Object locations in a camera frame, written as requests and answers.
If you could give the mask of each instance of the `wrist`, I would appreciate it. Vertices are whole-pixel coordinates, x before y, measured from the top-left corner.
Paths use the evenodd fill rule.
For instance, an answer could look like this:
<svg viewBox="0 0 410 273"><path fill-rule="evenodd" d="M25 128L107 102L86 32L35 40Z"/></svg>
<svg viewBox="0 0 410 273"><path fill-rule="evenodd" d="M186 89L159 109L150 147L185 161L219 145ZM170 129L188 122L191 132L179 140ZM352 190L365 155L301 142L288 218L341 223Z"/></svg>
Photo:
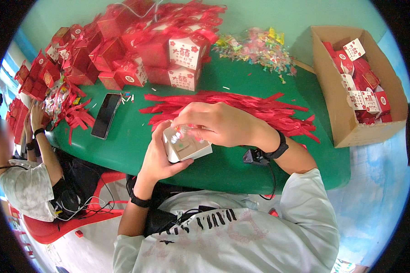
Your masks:
<svg viewBox="0 0 410 273"><path fill-rule="evenodd" d="M153 188L157 180L150 178L143 173L137 175L137 181L134 186L134 194L141 200L148 200L152 197Z"/></svg>
<svg viewBox="0 0 410 273"><path fill-rule="evenodd" d="M258 123L255 130L255 145L264 152L274 152L281 144L279 133L265 121Z"/></svg>

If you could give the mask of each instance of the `candy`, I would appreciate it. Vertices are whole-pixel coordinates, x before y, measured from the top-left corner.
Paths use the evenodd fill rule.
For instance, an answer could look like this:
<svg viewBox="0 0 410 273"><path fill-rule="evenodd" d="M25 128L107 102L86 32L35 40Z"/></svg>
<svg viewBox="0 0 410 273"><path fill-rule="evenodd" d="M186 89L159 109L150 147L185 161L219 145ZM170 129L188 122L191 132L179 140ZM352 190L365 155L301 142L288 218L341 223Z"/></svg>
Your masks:
<svg viewBox="0 0 410 273"><path fill-rule="evenodd" d="M239 35L221 35L213 50L221 58L259 63L264 66L263 71L296 75L293 59L284 49L284 33L277 33L273 28L269 31L250 28Z"/></svg>

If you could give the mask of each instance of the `white t-shirt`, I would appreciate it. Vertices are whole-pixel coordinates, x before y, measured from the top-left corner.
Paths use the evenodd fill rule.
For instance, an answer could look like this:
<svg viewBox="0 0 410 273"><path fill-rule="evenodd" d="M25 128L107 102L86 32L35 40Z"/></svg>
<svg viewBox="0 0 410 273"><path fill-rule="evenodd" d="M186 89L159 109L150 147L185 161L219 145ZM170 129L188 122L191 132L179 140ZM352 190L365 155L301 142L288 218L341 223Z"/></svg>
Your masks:
<svg viewBox="0 0 410 273"><path fill-rule="evenodd" d="M160 208L198 213L168 232L114 243L113 272L330 272L339 231L318 169L294 173L282 191L282 218L248 207L247 195L178 194Z"/></svg>
<svg viewBox="0 0 410 273"><path fill-rule="evenodd" d="M9 203L19 212L30 218L52 222L55 209L49 200L53 200L53 189L49 173L44 163L11 159L11 165L0 175L0 186Z"/></svg>

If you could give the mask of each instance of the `smartphone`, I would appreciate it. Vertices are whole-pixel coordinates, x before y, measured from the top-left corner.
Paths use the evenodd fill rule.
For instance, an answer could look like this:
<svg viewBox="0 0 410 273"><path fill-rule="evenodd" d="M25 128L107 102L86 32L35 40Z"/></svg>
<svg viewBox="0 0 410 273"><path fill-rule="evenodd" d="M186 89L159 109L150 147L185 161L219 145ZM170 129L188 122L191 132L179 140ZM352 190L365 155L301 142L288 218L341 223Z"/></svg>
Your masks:
<svg viewBox="0 0 410 273"><path fill-rule="evenodd" d="M102 102L96 121L94 122L91 134L99 139L108 137L109 128L114 119L115 111L121 102L121 95L116 93L108 93Z"/></svg>

